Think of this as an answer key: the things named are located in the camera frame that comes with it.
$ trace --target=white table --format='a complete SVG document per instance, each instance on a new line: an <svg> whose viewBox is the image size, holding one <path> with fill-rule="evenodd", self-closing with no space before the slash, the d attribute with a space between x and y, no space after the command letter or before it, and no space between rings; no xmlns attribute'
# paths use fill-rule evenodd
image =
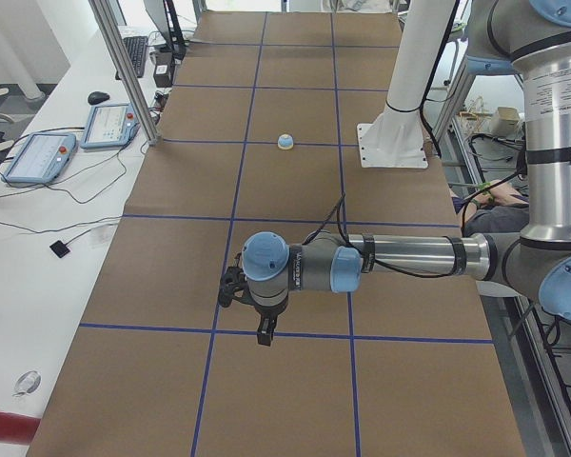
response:
<svg viewBox="0 0 571 457"><path fill-rule="evenodd" d="M114 74L106 45L97 32L26 133L84 126L89 115L87 96L94 90L109 93L111 102L126 102L125 89L115 80ZM144 78L138 81L150 103L156 91L150 62L147 62ZM90 203L78 205L63 192L39 189L0 199L0 220L42 230L119 216L142 165L144 155L140 149L145 142L140 130L121 153L127 174ZM58 180L113 155L115 151L78 150ZM112 159L59 187L70 190L79 199L86 199L121 171L121 165ZM0 180L0 195L13 191L17 190L9 189ZM38 235L0 226L0 410L41 417L47 406L115 227L105 228L108 239L103 242L98 239L97 232L79 238L70 246L71 253L62 259L53 254L49 245L57 240L65 242L90 227L93 226ZM40 387L32 394L14 397L16 380L30 370L40 372ZM23 456L26 452L25 446L0 444L0 457Z"/></svg>

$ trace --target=device screen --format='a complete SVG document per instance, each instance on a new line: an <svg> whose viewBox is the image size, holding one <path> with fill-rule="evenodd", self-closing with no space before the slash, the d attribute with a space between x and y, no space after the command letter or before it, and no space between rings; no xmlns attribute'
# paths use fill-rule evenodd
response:
<svg viewBox="0 0 571 457"><path fill-rule="evenodd" d="M36 135L9 171L9 178L41 178L67 136Z"/></svg>
<svg viewBox="0 0 571 457"><path fill-rule="evenodd" d="M120 107L101 107L95 110L88 143L111 143L121 139L127 105Z"/></svg>

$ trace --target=keyboard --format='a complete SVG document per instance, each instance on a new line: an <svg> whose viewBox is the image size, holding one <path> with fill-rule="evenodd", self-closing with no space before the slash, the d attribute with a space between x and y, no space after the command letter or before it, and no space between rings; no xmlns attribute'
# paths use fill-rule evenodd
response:
<svg viewBox="0 0 571 457"><path fill-rule="evenodd" d="M147 36L127 36L123 38L123 44L127 49L131 64L138 78L144 76L144 67L146 66L146 48L148 46Z"/></svg>

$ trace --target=black computer mouse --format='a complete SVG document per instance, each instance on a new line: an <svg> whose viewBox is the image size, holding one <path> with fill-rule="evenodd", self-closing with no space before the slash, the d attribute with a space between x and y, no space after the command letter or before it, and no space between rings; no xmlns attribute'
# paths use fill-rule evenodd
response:
<svg viewBox="0 0 571 457"><path fill-rule="evenodd" d="M89 94L87 101L89 102L90 105L97 105L98 103L105 102L106 100L109 99L110 99L109 94L105 92L95 91Z"/></svg>

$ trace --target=computer monitor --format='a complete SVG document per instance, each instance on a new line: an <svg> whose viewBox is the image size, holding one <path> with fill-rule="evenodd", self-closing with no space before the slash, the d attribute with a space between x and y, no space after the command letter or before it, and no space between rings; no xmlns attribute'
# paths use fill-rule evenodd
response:
<svg viewBox="0 0 571 457"><path fill-rule="evenodd" d="M173 0L144 0L144 6L148 16L165 39L166 48L176 59L182 60L187 49Z"/></svg>

